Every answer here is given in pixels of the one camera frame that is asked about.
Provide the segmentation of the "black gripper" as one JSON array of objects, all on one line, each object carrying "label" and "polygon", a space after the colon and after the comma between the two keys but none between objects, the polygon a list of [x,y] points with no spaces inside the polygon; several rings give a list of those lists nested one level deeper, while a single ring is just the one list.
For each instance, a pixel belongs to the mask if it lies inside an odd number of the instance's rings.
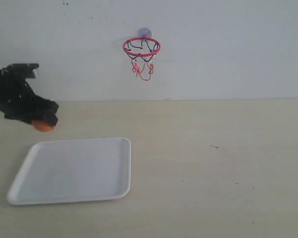
[{"label": "black gripper", "polygon": [[35,121],[49,126],[56,126],[58,118],[55,115],[59,105],[35,95],[26,79],[9,74],[6,67],[0,67],[0,111],[9,116],[23,114],[31,104],[31,113],[18,118],[27,124]]}]

